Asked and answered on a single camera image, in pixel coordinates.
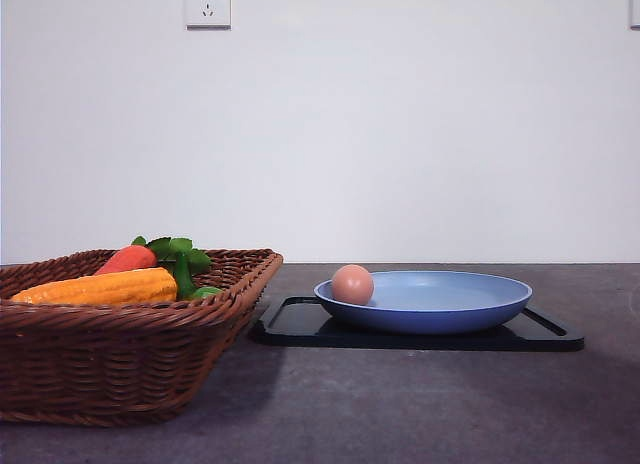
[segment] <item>yellow corn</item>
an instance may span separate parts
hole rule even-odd
[[[31,287],[11,298],[33,304],[130,304],[175,301],[178,286],[162,267],[78,277]]]

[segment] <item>gray countertop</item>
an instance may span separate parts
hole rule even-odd
[[[286,264],[257,318],[332,264]],[[499,274],[578,352],[272,347],[241,334],[191,406],[149,426],[0,423],[0,464],[640,463],[640,264],[376,264]]]

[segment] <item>brown egg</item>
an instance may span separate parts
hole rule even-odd
[[[373,278],[364,267],[348,264],[333,275],[331,292],[336,301],[366,305],[373,295]]]

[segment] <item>brown wicker basket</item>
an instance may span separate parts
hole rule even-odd
[[[270,249],[206,251],[206,299],[115,306],[9,301],[49,281],[93,274],[115,251],[0,269],[0,421],[87,426],[178,415],[249,322],[282,263]]]

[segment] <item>electrical outlet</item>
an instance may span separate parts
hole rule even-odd
[[[187,29],[231,29],[231,0],[184,0]]]

